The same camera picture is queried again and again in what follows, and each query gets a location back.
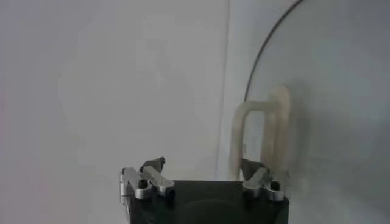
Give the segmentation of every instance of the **curved wire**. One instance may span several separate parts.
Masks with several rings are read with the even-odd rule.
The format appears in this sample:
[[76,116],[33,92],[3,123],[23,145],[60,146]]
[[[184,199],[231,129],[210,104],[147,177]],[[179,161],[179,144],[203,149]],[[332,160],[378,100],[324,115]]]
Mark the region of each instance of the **curved wire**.
[[290,6],[290,8],[282,15],[282,17],[279,18],[279,20],[272,27],[271,31],[268,33],[268,36],[264,40],[263,45],[261,45],[261,48],[258,51],[258,54],[256,56],[255,63],[253,64],[254,66],[252,68],[252,71],[250,72],[248,83],[246,85],[244,102],[247,101],[247,99],[248,99],[249,87],[250,87],[250,84],[252,83],[252,79],[253,79],[253,76],[254,76],[254,73],[256,70],[257,63],[258,63],[261,55],[263,54],[269,40],[272,38],[275,31],[278,29],[278,27],[281,25],[281,23],[285,20],[285,18],[302,2],[304,2],[304,0],[297,0],[292,6]]

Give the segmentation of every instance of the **cream handle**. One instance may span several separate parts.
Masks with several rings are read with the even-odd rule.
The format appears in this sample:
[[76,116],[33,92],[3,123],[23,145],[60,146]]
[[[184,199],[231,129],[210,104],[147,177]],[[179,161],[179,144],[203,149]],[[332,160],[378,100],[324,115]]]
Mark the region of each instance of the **cream handle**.
[[289,114],[291,108],[289,90],[282,85],[275,88],[268,101],[248,101],[235,111],[230,140],[229,179],[239,180],[241,159],[243,158],[243,136],[245,118],[251,111],[264,112],[264,132],[261,146],[261,162],[272,173],[286,170],[283,165],[287,143]]

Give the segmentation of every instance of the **black screw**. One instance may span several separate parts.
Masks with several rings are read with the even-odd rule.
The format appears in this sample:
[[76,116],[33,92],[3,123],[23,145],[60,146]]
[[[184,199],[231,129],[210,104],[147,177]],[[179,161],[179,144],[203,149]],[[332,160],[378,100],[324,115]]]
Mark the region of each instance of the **black screw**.
[[144,180],[144,179],[140,180],[140,181],[138,182],[138,188],[139,188],[139,189],[145,189],[145,188],[147,188],[147,180]]
[[176,197],[176,191],[174,189],[167,189],[165,195],[168,200],[173,200]]
[[278,181],[271,181],[270,187],[273,191],[280,191],[280,183]]

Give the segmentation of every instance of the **white surface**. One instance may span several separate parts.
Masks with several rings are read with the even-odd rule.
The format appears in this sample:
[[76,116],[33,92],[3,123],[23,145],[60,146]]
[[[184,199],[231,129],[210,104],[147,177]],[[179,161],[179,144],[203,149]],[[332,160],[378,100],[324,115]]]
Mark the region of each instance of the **white surface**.
[[[239,8],[256,6],[245,1]],[[272,12],[258,7],[251,17],[248,11],[234,9],[235,4],[231,7],[231,18],[241,24]],[[390,222],[389,10],[390,2],[380,0],[307,1],[285,21],[264,52],[249,99],[266,99],[279,83],[291,88],[291,223]],[[261,23],[258,30],[263,30]],[[226,80],[240,81],[227,82],[226,88],[234,92],[231,95],[243,97],[240,83],[246,82],[252,65],[247,70],[244,63],[232,65],[230,70],[236,74],[232,78],[229,58],[254,55],[233,54],[231,49],[249,47],[246,36],[229,35],[229,40],[232,36],[235,40],[229,42]],[[264,37],[263,33],[254,36]],[[224,111],[224,118],[229,113]],[[248,123],[249,136],[261,136],[260,131],[253,133],[261,124],[259,117],[250,117]],[[247,141],[247,146],[253,146],[247,151],[260,148],[253,138]]]
[[125,223],[118,172],[212,179],[228,3],[0,1],[0,223]]

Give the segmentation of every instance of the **u-shaped object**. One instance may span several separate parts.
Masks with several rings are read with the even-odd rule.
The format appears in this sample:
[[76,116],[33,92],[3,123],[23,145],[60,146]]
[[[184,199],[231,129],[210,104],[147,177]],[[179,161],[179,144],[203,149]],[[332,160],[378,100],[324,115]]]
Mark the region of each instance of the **u-shaped object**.
[[264,112],[264,131],[260,161],[270,168],[271,173],[285,170],[287,132],[291,110],[289,89],[285,85],[274,88],[264,102],[247,101],[235,111],[230,140],[229,179],[239,180],[243,158],[243,136],[245,118],[251,111]]

